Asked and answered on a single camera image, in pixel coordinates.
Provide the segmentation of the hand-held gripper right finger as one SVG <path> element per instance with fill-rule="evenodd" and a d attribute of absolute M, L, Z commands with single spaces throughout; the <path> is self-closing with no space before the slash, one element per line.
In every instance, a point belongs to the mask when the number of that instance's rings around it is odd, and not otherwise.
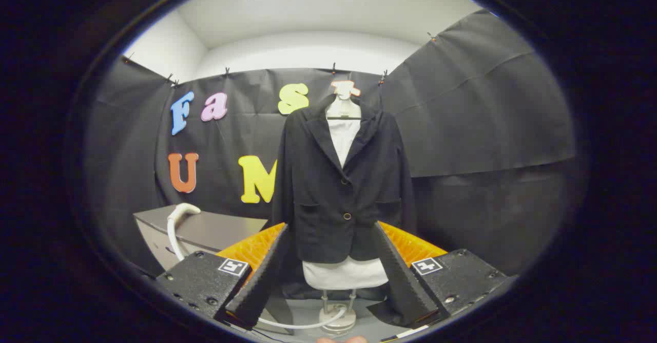
<path fill-rule="evenodd" d="M 462 314 L 509 280 L 470 250 L 446 252 L 382 221 L 373 227 L 372 238 L 388 278 L 388 299 L 403 327 Z"/>

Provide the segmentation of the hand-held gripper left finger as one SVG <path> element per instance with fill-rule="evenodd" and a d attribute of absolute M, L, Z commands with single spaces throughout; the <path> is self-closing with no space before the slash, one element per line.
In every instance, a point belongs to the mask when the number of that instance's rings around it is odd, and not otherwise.
<path fill-rule="evenodd" d="M 288 249 L 288 224 L 279 223 L 218 253 L 197 251 L 156 281 L 191 312 L 250 330 L 265 310 Z"/>

